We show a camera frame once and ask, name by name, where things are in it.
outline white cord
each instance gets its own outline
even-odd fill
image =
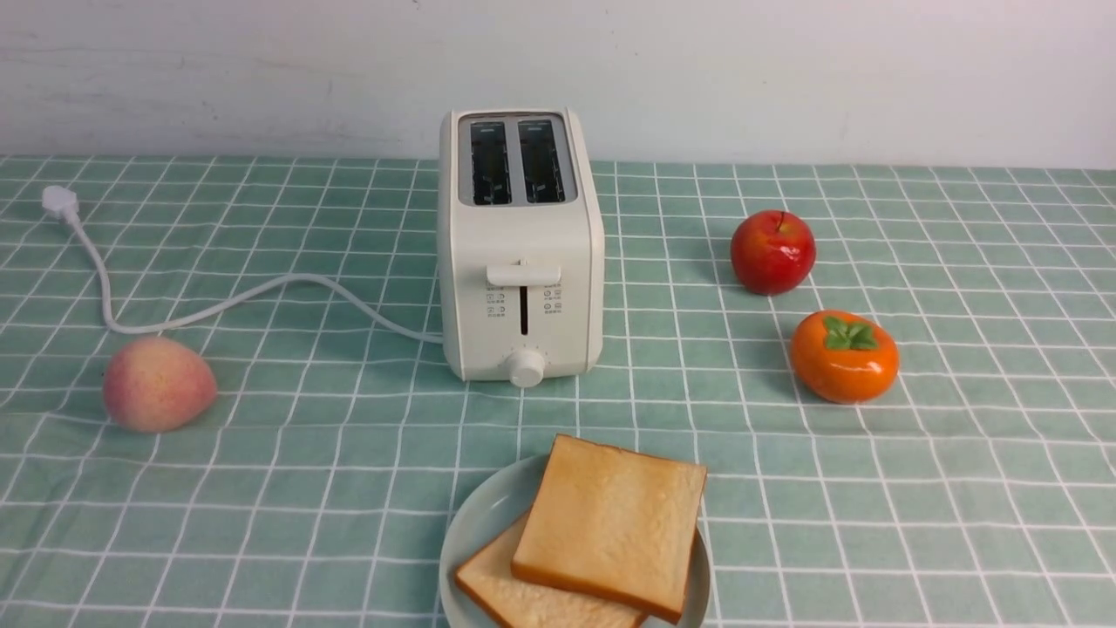
[[[239,302],[243,302],[256,294],[266,292],[271,288],[281,286],[283,283],[289,283],[292,281],[308,281],[326,286],[327,288],[337,291],[337,293],[341,294],[349,302],[357,306],[362,311],[367,313],[367,316],[371,317],[373,321],[379,323],[381,326],[387,328],[388,330],[392,330],[397,335],[405,336],[407,338],[419,340],[422,342],[431,342],[435,345],[442,344],[441,336],[415,332],[388,321],[383,316],[381,316],[378,311],[368,307],[364,301],[357,298],[356,294],[345,289],[345,287],[338,283],[337,281],[329,279],[327,277],[323,277],[321,274],[309,274],[305,272],[289,273],[289,274],[283,274],[281,277],[276,277],[269,281],[256,286],[250,290],[246,290],[223,302],[219,302],[212,307],[208,307],[205,309],[202,309],[201,311],[191,313],[191,316],[183,317],[182,319],[177,319],[174,321],[166,321],[165,323],[157,323],[154,326],[142,326],[142,327],[122,326],[117,323],[116,319],[113,317],[112,288],[108,284],[108,270],[105,268],[105,262],[100,258],[100,254],[97,253],[97,248],[93,244],[93,241],[89,240],[89,235],[85,233],[85,229],[81,228],[81,220],[77,215],[77,194],[59,185],[48,185],[46,189],[42,190],[42,209],[45,209],[47,213],[49,213],[50,215],[55,218],[60,218],[67,224],[69,224],[69,226],[74,229],[74,233],[77,234],[78,240],[80,240],[81,244],[85,245],[85,250],[89,253],[89,257],[93,259],[93,264],[96,265],[97,276],[100,279],[102,316],[105,319],[105,325],[108,327],[109,330],[114,332],[122,335],[147,335],[147,334],[156,334],[165,330],[181,328],[184,326],[189,326],[191,323],[196,323],[202,319],[208,319],[209,317],[214,316],[214,313],[223,311]]]

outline wall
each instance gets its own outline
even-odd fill
[[[0,153],[434,156],[508,104],[596,158],[1116,167],[1116,1],[0,0]]]

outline toaster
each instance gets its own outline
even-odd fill
[[[605,235],[574,112],[446,114],[437,268],[442,346],[460,379],[530,388],[596,366]]]

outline toaster control buttons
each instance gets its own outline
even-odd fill
[[[542,290],[542,313],[561,313],[561,283],[547,286]]]
[[[508,313],[508,303],[506,302],[503,291],[497,291],[490,289],[484,294],[485,307],[488,307],[488,318],[489,319],[503,319]]]
[[[519,388],[531,388],[542,381],[547,361],[538,351],[517,349],[508,357],[508,379]]]

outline white plate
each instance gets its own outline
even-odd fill
[[[453,570],[527,512],[542,483],[548,458],[549,455],[526,458],[492,474],[469,495],[450,523],[437,568],[437,588],[451,628],[498,628],[453,583]],[[710,560],[705,540],[699,531],[690,555],[686,607],[682,619],[672,625],[652,617],[643,622],[642,628],[700,628],[709,607],[709,592]]]

